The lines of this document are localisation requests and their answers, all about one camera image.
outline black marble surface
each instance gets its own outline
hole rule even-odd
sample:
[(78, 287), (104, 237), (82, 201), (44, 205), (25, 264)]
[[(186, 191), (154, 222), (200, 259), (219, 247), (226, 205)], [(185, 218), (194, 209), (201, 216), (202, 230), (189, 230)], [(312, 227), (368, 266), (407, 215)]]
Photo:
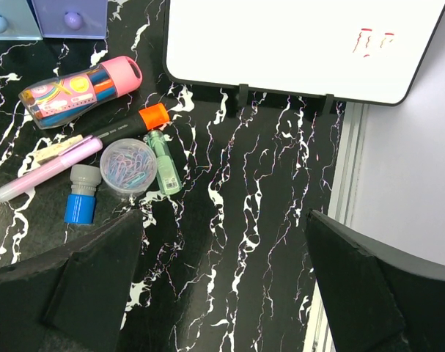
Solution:
[[(0, 42), (0, 186), (34, 167), (37, 148), (158, 102), (170, 110), (163, 132), (184, 183), (168, 198), (155, 181), (138, 199), (102, 184), (94, 225), (68, 226), (63, 172), (0, 204), (0, 267), (139, 208), (145, 235), (118, 351), (302, 351), (315, 283), (305, 215), (327, 211), (345, 105), (317, 117), (314, 99), (256, 92), (236, 112), (233, 92), (172, 83), (164, 9), (161, 0), (110, 1), (105, 41)], [(23, 88), (119, 55), (141, 67), (139, 91), (63, 128), (41, 131), (24, 114)]]

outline highlighter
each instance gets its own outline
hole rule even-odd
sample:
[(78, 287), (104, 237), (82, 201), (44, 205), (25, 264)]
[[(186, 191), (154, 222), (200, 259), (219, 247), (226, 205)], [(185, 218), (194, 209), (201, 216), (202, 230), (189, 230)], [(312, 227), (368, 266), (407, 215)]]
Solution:
[(0, 203), (9, 202), (22, 193), (69, 169), (72, 165), (95, 154), (103, 148), (99, 138), (88, 136), (72, 147), (63, 150), (55, 159), (43, 164), (17, 180), (9, 182), (0, 188)]

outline mint green bottle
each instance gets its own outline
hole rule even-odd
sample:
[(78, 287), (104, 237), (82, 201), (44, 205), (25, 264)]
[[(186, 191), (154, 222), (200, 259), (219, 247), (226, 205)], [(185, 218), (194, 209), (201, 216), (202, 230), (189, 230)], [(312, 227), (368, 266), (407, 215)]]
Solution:
[(163, 133), (159, 130), (150, 131), (147, 143), (157, 157), (157, 181), (162, 194), (171, 196), (181, 191), (181, 181), (170, 155)]

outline pencil case cap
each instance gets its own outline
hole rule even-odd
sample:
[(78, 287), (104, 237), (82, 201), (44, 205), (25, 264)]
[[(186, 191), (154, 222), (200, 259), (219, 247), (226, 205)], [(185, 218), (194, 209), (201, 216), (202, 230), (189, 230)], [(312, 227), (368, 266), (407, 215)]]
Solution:
[(117, 97), (139, 88), (142, 72), (139, 66), (127, 56), (118, 56), (100, 63), (110, 76), (117, 90)]

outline white wall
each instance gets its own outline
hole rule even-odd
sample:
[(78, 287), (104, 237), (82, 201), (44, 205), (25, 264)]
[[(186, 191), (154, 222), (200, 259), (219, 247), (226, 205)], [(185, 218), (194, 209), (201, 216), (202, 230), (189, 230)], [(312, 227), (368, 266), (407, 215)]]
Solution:
[(366, 124), (352, 228), (445, 265), (445, 13), (408, 98)]

